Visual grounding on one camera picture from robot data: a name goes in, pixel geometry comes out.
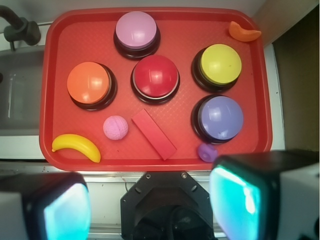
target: toy banana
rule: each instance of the toy banana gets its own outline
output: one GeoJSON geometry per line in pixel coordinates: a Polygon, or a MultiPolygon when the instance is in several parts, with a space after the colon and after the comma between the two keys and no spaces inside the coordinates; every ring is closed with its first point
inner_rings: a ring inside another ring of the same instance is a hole
{"type": "Polygon", "coordinates": [[[62,134],[52,142],[52,152],[60,149],[75,149],[94,163],[99,163],[101,154],[97,146],[89,139],[77,134],[62,134]]]}

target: yellow button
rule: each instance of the yellow button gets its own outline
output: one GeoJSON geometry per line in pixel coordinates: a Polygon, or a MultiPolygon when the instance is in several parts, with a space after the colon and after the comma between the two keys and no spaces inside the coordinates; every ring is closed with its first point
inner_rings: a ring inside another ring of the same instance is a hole
{"type": "Polygon", "coordinates": [[[201,56],[200,69],[214,84],[225,85],[233,82],[239,77],[241,67],[238,53],[224,44],[207,47],[201,56]]]}

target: faucet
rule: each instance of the faucet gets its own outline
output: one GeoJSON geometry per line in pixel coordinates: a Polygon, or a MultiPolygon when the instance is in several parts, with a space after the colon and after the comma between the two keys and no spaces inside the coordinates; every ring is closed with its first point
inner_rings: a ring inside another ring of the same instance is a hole
{"type": "Polygon", "coordinates": [[[36,45],[41,38],[39,26],[35,21],[18,17],[9,7],[0,5],[0,17],[10,26],[4,28],[4,38],[10,43],[11,51],[15,51],[14,41],[25,41],[29,46],[36,45]]]}

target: purple button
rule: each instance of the purple button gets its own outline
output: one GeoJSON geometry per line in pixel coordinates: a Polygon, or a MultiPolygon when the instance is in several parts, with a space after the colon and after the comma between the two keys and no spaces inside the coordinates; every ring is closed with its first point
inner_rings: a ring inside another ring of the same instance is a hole
{"type": "Polygon", "coordinates": [[[123,15],[115,26],[120,42],[130,49],[147,47],[156,36],[157,24],[147,13],[132,11],[123,15]]]}
{"type": "Polygon", "coordinates": [[[201,108],[201,121],[205,132],[218,140],[236,136],[244,124],[244,115],[238,103],[226,96],[216,96],[201,108]]]}

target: small purple object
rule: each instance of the small purple object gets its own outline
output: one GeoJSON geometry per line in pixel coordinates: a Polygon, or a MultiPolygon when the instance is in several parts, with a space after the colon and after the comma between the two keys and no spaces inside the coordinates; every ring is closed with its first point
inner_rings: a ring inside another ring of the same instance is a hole
{"type": "Polygon", "coordinates": [[[155,39],[157,24],[147,13],[132,11],[123,15],[115,26],[120,42],[130,49],[147,47],[155,39]]]}
{"type": "Polygon", "coordinates": [[[236,136],[244,124],[244,115],[238,103],[226,96],[216,96],[201,108],[201,121],[205,132],[218,140],[236,136]]]}
{"type": "Polygon", "coordinates": [[[202,143],[198,147],[197,153],[199,157],[207,163],[212,163],[218,157],[218,151],[212,144],[202,143]]]}

